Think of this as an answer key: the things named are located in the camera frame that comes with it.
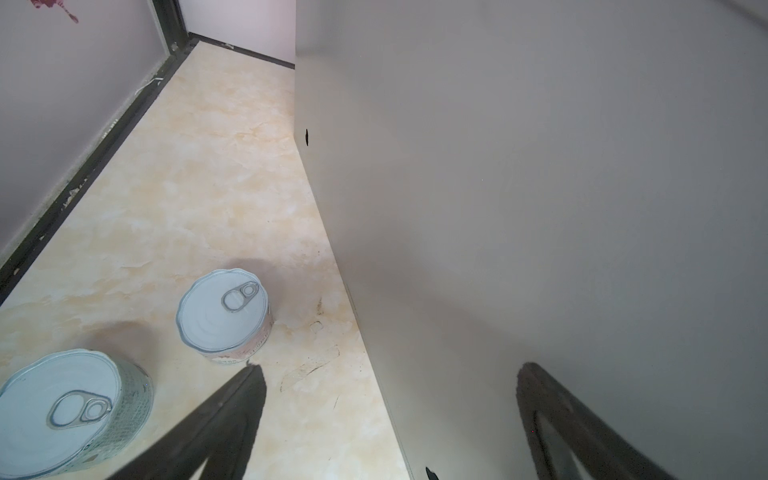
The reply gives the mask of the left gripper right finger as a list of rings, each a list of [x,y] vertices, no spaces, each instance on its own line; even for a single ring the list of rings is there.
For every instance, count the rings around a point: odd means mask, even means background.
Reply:
[[[523,364],[517,403],[540,479],[671,479],[543,367]]]

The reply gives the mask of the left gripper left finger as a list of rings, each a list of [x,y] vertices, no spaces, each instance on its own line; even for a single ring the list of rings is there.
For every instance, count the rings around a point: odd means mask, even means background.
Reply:
[[[241,479],[267,396],[262,367],[248,364],[113,479]]]

